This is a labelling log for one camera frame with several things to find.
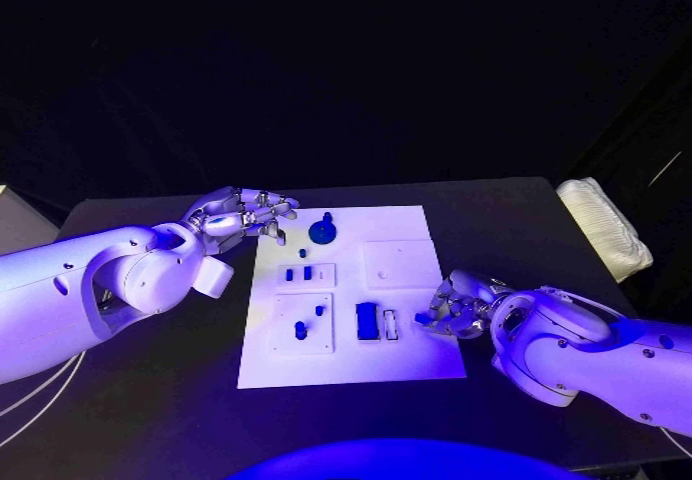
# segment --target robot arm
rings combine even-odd
[[[449,310],[439,320],[438,305]],[[632,420],[692,436],[688,327],[628,319],[549,287],[513,292],[458,270],[430,307],[416,316],[430,331],[469,338],[490,330],[492,365],[537,400],[564,407],[585,391]]]
[[[217,298],[233,270],[208,255],[243,236],[269,235],[280,245],[275,217],[295,218],[296,206],[276,194],[226,187],[194,203],[178,223],[122,227],[0,257],[0,383],[169,310],[190,288]]]

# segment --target table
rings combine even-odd
[[[423,205],[442,275],[465,268],[518,289],[550,284],[634,314],[543,179],[285,193],[304,207]],[[174,221],[195,198],[87,200],[61,238]],[[381,437],[465,442],[567,468],[680,457],[657,429],[588,394],[564,409],[530,398],[490,366],[487,334],[461,344],[465,379],[236,390],[255,248],[246,239],[220,256],[234,277],[218,300],[191,292],[89,350],[60,399],[0,449],[2,478],[220,478],[299,448]]]

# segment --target black background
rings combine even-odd
[[[562,180],[684,2],[236,2],[7,14],[0,180],[84,198]]]

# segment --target robotic hand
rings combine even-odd
[[[488,329],[492,366],[541,402],[566,407],[585,391],[632,420],[692,436],[688,327],[628,319],[550,287],[515,292],[461,270],[415,320],[462,339]]]
[[[210,255],[244,236],[268,235],[283,245],[276,217],[293,219],[296,207],[292,198],[226,187],[177,223],[116,228],[0,257],[0,383],[169,310],[190,288],[218,298],[233,269]]]

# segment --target white cushion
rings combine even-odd
[[[637,231],[592,178],[567,180],[557,195],[616,282],[652,263]]]

